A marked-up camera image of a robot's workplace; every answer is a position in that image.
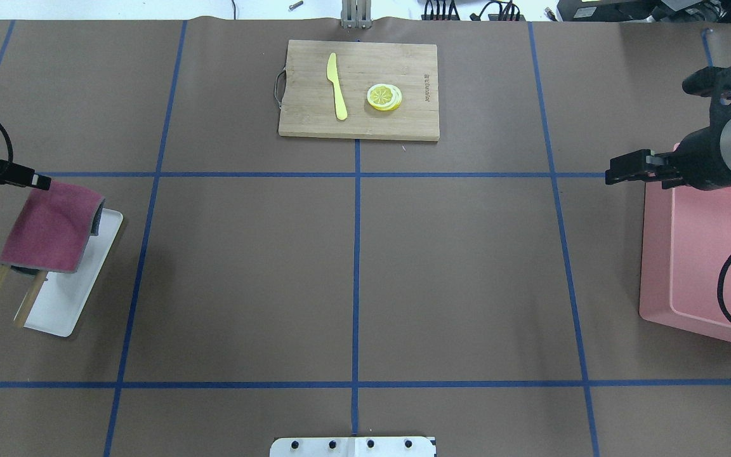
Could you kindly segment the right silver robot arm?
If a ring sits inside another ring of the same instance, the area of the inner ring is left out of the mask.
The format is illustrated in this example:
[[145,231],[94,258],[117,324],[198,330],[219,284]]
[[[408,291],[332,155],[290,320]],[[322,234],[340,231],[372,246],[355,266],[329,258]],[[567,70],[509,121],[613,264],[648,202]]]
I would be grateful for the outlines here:
[[612,159],[605,183],[622,182],[646,183],[641,318],[731,341],[731,114]]

